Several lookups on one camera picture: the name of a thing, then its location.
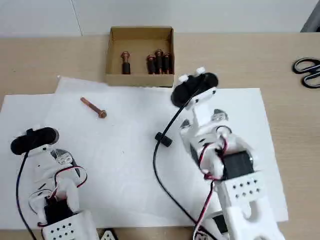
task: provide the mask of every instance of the table surface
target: table surface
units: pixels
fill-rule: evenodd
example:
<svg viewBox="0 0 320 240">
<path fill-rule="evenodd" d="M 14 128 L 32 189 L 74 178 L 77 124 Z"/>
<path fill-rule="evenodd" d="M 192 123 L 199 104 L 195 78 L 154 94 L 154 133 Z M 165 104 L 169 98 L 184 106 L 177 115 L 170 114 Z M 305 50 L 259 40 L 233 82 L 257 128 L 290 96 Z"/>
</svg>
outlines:
<svg viewBox="0 0 320 240">
<path fill-rule="evenodd" d="M 57 75 L 103 82 L 108 36 L 0 39 L 0 105 L 6 94 L 46 94 Z M 289 221 L 286 239 L 320 236 L 320 93 L 300 84 L 294 60 L 320 58 L 319 33 L 175 34 L 176 77 L 205 66 L 220 88 L 260 88 Z M 119 228 L 119 240 L 189 239 L 190 227 Z M 0 238 L 30 239 L 26 231 L 0 231 Z"/>
</svg>

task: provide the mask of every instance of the black plastic part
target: black plastic part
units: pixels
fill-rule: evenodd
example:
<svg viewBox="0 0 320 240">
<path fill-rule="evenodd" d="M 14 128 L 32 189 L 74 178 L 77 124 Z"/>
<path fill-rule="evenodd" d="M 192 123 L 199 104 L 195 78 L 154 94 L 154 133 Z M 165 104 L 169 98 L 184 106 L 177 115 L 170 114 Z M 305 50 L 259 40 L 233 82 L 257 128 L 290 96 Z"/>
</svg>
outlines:
<svg viewBox="0 0 320 240">
<path fill-rule="evenodd" d="M 224 156 L 223 164 L 223 178 L 226 180 L 252 174 L 254 172 L 250 156 L 246 151 L 240 151 Z"/>
<path fill-rule="evenodd" d="M 155 65 L 156 65 L 156 73 L 160 73 L 159 69 L 162 69 L 163 65 L 162 65 L 162 56 L 155 56 Z"/>
<path fill-rule="evenodd" d="M 163 71 L 170 70 L 170 56 L 163 56 Z"/>
<path fill-rule="evenodd" d="M 45 218 L 48 225 L 57 223 L 74 215 L 67 204 L 67 199 L 57 201 L 55 198 L 46 200 L 44 207 Z"/>
<path fill-rule="evenodd" d="M 155 65 L 155 60 L 147 60 L 147 67 L 148 67 L 148 72 L 149 74 L 154 74 L 156 73 L 156 65 Z"/>
<path fill-rule="evenodd" d="M 199 95 L 213 87 L 218 86 L 218 78 L 215 74 L 207 72 L 199 76 L 188 76 L 188 80 L 178 85 L 171 95 L 172 103 L 177 107 L 182 107 L 192 94 L 197 91 Z"/>
<path fill-rule="evenodd" d="M 154 139 L 157 140 L 157 141 L 159 141 L 159 140 L 161 139 L 161 136 L 162 136 L 162 133 L 161 133 L 161 132 L 158 132 L 158 133 L 155 135 Z M 169 137 L 167 137 L 167 136 L 164 136 L 163 139 L 162 139 L 162 141 L 161 141 L 161 143 L 168 148 L 168 147 L 170 147 L 170 145 L 172 144 L 172 139 L 169 138 Z"/>
<path fill-rule="evenodd" d="M 122 63 L 122 74 L 131 74 L 131 71 L 130 71 L 130 63 L 128 62 L 124 62 Z"/>
<path fill-rule="evenodd" d="M 218 227 L 220 233 L 224 234 L 228 232 L 225 217 L 222 214 L 219 216 L 215 216 L 213 220 L 215 221 L 216 226 Z"/>
<path fill-rule="evenodd" d="M 29 152 L 46 144 L 55 144 L 59 140 L 59 133 L 51 127 L 33 131 L 28 129 L 26 135 L 19 136 L 11 143 L 11 151 L 16 155 Z"/>
</svg>

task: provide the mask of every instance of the scissors handle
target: scissors handle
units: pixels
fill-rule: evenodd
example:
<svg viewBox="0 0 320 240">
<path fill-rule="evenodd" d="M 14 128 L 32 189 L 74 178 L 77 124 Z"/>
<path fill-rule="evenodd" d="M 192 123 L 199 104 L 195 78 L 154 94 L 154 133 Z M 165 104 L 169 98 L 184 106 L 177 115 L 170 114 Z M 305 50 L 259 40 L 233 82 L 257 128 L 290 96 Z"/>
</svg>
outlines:
<svg viewBox="0 0 320 240">
<path fill-rule="evenodd" d="M 305 67 L 305 68 L 299 68 L 299 65 L 301 63 L 313 63 L 312 66 L 308 66 L 308 67 Z M 313 58 L 313 57 L 304 57 L 304 58 L 301 58 L 299 60 L 297 60 L 296 62 L 293 63 L 292 65 L 292 71 L 295 73 L 295 74 L 305 74 L 305 73 L 311 73 L 310 76 L 313 75 L 313 73 L 315 73 L 317 71 L 317 69 L 320 69 L 320 60 L 319 59 L 316 59 L 316 58 Z"/>
<path fill-rule="evenodd" d="M 308 81 L 311 79 L 315 79 L 317 77 L 320 77 L 320 71 L 316 71 L 313 74 L 309 75 L 309 76 L 305 76 L 304 78 L 302 78 L 301 83 L 303 86 L 305 86 L 308 89 L 319 89 L 320 88 L 320 84 L 309 84 Z"/>
</svg>

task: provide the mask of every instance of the cardboard box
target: cardboard box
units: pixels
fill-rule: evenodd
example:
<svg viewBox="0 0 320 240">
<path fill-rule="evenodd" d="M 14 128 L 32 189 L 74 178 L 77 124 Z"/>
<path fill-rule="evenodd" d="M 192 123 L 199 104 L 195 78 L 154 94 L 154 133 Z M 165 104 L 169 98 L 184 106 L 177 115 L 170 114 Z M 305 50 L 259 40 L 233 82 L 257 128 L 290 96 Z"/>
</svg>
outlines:
<svg viewBox="0 0 320 240">
<path fill-rule="evenodd" d="M 114 26 L 110 30 L 105 80 L 112 86 L 171 87 L 174 83 L 174 30 L 170 26 Z M 172 55 L 172 74 L 148 73 L 147 56 L 157 49 Z M 121 53 L 130 53 L 130 75 L 122 74 Z"/>
</svg>

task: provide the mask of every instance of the copper bolt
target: copper bolt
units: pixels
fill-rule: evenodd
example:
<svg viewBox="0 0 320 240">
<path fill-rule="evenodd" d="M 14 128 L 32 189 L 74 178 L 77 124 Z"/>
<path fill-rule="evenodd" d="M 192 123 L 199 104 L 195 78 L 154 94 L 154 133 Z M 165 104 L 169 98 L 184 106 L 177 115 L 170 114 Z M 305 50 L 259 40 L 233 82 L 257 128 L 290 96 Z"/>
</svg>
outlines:
<svg viewBox="0 0 320 240">
<path fill-rule="evenodd" d="M 156 66 L 155 66 L 156 57 L 154 55 L 148 55 L 146 57 L 146 63 L 149 74 L 155 75 L 156 74 Z"/>
<path fill-rule="evenodd" d="M 105 110 L 100 110 L 99 108 L 97 108 L 95 105 L 93 105 L 91 102 L 89 102 L 84 97 L 81 97 L 80 100 L 85 105 L 87 105 L 89 108 L 91 108 L 93 111 L 95 111 L 98 114 L 99 118 L 104 119 L 107 116 L 107 112 Z"/>
<path fill-rule="evenodd" d="M 157 49 L 154 54 L 155 54 L 156 66 L 158 68 L 158 72 L 159 74 L 162 74 L 162 56 L 164 52 L 161 49 Z"/>
<path fill-rule="evenodd" d="M 121 58 L 122 58 L 122 60 L 123 60 L 124 63 L 128 63 L 128 62 L 129 62 L 129 60 L 128 60 L 129 57 L 130 57 L 129 52 L 123 51 L 123 52 L 121 53 Z"/>
<path fill-rule="evenodd" d="M 165 74 L 170 74 L 170 58 L 171 54 L 169 52 L 163 54 L 163 68 Z"/>
</svg>

